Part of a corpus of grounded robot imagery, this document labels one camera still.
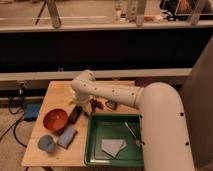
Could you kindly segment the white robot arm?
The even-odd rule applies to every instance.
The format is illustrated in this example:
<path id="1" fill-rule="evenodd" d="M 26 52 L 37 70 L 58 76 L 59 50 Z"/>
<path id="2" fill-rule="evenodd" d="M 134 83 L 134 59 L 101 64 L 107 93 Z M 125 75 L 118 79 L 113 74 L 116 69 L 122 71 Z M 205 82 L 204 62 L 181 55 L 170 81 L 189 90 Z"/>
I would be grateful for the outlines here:
<path id="1" fill-rule="evenodd" d="M 139 111 L 145 171 L 195 171 L 183 103 L 172 86 L 100 83 L 92 71 L 85 70 L 71 81 L 71 87 L 78 105 L 84 106 L 93 95 Z"/>

